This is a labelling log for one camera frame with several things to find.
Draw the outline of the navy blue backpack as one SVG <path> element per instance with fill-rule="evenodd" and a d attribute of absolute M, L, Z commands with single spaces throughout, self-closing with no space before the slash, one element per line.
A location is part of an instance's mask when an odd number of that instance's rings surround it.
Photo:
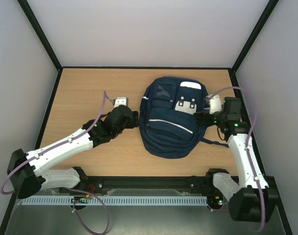
<path fill-rule="evenodd" d="M 206 128 L 194 117 L 207 109 L 208 95 L 197 80 L 164 76 L 147 87 L 140 104 L 139 131 L 145 149 L 165 159 L 186 157 L 199 143 L 227 147 L 204 138 Z"/>

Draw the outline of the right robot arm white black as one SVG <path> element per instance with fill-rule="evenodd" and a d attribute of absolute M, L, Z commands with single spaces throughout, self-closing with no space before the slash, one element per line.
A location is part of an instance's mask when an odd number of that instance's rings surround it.
<path fill-rule="evenodd" d="M 209 108 L 194 114 L 201 127 L 217 126 L 235 158 L 238 182 L 229 173 L 211 169 L 206 188 L 219 190 L 229 203 L 229 214 L 234 221 L 267 223 L 275 209 L 279 195 L 265 180 L 252 147 L 249 125 L 241 120 L 241 100 L 218 95 L 206 97 Z"/>

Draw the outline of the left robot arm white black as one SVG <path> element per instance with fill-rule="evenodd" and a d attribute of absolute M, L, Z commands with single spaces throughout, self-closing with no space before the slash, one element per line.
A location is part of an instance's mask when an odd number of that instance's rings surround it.
<path fill-rule="evenodd" d="M 14 151 L 7 174 L 17 198 L 25 199 L 48 188 L 82 190 L 88 181 L 82 168 L 53 170 L 52 167 L 75 154 L 108 143 L 124 129 L 138 127 L 138 118 L 137 111 L 119 105 L 51 145 L 29 152 L 22 149 Z"/>

